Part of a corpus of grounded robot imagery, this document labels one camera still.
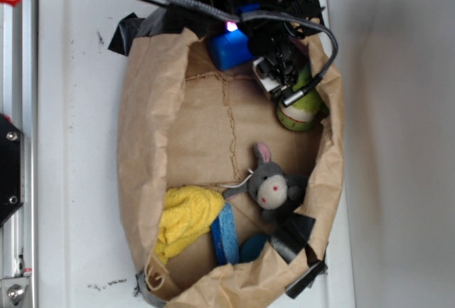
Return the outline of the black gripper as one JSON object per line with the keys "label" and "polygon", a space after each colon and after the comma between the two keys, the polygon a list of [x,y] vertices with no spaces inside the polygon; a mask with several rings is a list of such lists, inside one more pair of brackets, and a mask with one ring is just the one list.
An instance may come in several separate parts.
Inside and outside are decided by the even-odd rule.
{"label": "black gripper", "polygon": [[241,17],[248,49],[263,57],[266,74],[282,84],[296,82],[297,66],[291,38],[317,32],[311,23],[322,17],[319,0],[215,0],[222,9]]}

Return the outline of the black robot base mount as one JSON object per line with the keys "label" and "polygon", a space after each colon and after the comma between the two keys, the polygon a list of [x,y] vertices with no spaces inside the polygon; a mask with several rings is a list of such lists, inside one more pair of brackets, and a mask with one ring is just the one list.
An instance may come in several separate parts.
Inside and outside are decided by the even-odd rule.
{"label": "black robot base mount", "polygon": [[11,119],[1,114],[1,227],[22,207],[23,133]]}

